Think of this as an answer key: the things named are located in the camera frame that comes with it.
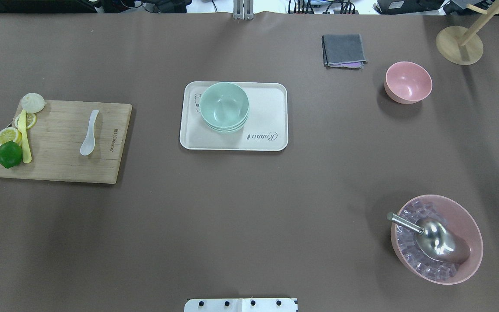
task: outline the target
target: white metal plate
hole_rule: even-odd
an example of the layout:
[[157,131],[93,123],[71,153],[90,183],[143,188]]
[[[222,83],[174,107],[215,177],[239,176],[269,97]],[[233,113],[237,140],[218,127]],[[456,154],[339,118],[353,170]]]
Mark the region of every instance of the white metal plate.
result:
[[184,312],[297,312],[295,298],[191,299]]
[[204,91],[216,81],[194,81],[184,90],[180,144],[189,150],[261,150],[275,152],[288,144],[288,93],[279,83],[233,82],[248,95],[249,115],[234,133],[209,128],[199,111]]

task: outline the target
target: wooden round base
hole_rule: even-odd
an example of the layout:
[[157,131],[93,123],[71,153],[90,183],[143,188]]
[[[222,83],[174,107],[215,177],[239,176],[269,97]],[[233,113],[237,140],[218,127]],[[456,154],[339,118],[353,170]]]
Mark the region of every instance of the wooden round base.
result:
[[462,26],[450,26],[442,29],[436,36],[436,47],[448,61],[459,65],[471,65],[483,55],[483,42],[476,34],[465,45],[459,45],[459,39],[466,31],[467,28]]

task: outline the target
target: white floor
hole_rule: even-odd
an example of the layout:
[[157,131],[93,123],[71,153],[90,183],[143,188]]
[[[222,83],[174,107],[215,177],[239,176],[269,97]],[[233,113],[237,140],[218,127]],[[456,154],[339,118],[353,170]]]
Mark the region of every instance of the white floor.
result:
[[[373,9],[373,3],[376,0],[352,0],[352,3],[355,4],[355,8],[359,12],[359,14],[378,14]],[[139,6],[141,2],[136,1],[135,6]],[[234,0],[214,0],[214,4],[217,6],[218,12],[232,12],[234,8]],[[341,4],[335,3],[331,6],[330,12],[333,14],[333,10],[340,10]],[[322,13],[325,11],[327,6],[322,6],[321,8],[314,8],[315,13]],[[188,13],[210,13],[215,12],[213,2],[211,0],[192,0],[192,4],[188,7]],[[133,11],[143,11],[142,8],[130,9],[125,11],[133,12]],[[287,13],[288,12],[288,0],[253,0],[253,11],[254,13],[259,13],[263,11],[269,12],[277,12],[277,13]],[[428,12],[421,12],[417,14],[422,15],[444,15],[444,11],[442,9]]]

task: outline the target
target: wooden stand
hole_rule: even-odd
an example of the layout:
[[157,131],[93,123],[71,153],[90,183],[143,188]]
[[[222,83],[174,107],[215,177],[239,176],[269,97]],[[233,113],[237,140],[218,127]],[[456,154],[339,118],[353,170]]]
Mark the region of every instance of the wooden stand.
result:
[[436,36],[438,51],[450,62],[458,65],[471,65],[483,55],[483,42],[477,32],[496,14],[499,14],[499,0],[488,10],[467,5],[467,8],[482,14],[469,28],[450,26],[444,28]]

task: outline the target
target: white bracket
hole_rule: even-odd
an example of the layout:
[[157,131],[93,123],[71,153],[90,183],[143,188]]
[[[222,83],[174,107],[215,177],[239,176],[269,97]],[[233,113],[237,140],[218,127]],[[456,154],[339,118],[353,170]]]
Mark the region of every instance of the white bracket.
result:
[[190,299],[184,312],[298,312],[295,298]]
[[232,12],[236,20],[252,20],[253,19],[253,0],[234,0],[234,12]]

